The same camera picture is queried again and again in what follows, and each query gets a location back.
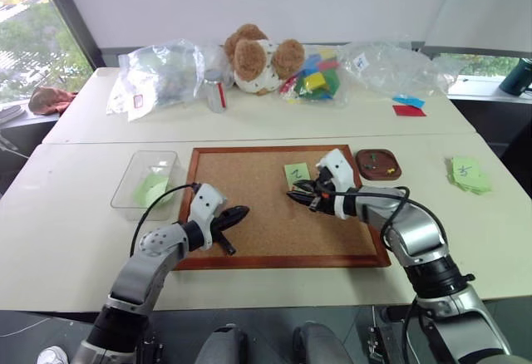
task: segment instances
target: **shoe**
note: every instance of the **shoe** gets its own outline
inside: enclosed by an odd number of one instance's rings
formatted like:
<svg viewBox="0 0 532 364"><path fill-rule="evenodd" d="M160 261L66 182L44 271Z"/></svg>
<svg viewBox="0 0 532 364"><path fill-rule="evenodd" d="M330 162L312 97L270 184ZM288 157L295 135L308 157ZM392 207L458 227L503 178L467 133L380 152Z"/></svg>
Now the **shoe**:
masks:
<svg viewBox="0 0 532 364"><path fill-rule="evenodd" d="M51 346L39 353L37 364L68 364L68 357L60 347Z"/></svg>

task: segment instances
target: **stack of green sticky notes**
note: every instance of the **stack of green sticky notes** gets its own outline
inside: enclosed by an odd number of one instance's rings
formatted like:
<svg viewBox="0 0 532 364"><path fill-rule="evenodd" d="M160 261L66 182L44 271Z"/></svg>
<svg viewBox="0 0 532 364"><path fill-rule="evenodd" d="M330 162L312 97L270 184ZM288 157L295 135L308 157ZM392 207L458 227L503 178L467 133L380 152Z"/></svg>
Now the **stack of green sticky notes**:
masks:
<svg viewBox="0 0 532 364"><path fill-rule="evenodd" d="M480 171L478 162L472 158L456 156L452 158L452 172L449 180L464 191L483 194L491 191L488 176Z"/></svg>

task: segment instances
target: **window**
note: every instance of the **window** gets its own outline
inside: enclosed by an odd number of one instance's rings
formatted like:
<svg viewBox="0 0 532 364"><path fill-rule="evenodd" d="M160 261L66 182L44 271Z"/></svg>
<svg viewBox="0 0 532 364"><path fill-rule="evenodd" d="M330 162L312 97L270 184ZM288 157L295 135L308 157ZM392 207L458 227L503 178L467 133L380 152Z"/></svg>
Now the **window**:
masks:
<svg viewBox="0 0 532 364"><path fill-rule="evenodd" d="M487 55L471 54L441 55L466 61L467 64L460 71L460 74L465 76L508 76L519 61L519 58L513 57L490 57Z"/></svg>
<svg viewBox="0 0 532 364"><path fill-rule="evenodd" d="M37 86L78 91L91 73L52 0L0 0L0 104Z"/></svg>

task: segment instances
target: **red paper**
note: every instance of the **red paper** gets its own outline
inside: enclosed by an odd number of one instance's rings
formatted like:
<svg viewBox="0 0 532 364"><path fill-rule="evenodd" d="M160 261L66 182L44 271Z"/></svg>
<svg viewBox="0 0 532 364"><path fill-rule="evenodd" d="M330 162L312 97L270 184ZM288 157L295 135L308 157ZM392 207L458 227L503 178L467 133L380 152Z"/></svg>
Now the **red paper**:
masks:
<svg viewBox="0 0 532 364"><path fill-rule="evenodd" d="M421 109L409 105L394 105L393 110L398 116L426 116Z"/></svg>

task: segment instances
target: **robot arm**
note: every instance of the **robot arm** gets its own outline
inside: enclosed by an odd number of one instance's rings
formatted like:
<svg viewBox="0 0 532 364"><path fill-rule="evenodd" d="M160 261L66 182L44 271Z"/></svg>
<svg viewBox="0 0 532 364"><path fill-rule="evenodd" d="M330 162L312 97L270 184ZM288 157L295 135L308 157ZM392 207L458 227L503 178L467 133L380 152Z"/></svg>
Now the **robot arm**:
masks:
<svg viewBox="0 0 532 364"><path fill-rule="evenodd" d="M327 154L317 167L317 180L296 184L311 196L295 191L288 196L313 211L340 219L358 216L382 230L383 242L416 291L424 332L439 362L477 363L511 354L508 342L469 284L474 277L460 273L449 254L445 231L430 210L406 200L400 189L356 189L352 168L339 150Z"/></svg>
<svg viewBox="0 0 532 364"><path fill-rule="evenodd" d="M186 224L167 225L140 239L139 248L118 274L106 304L88 338L81 343L73 364L135 362L135 348L148 325L148 316L157 302L166 275L188 252L210 248L212 234L224 239L221 231L237 224L249 211L243 206L222 211L225 202L225 197L216 188L202 184L190 205Z"/></svg>

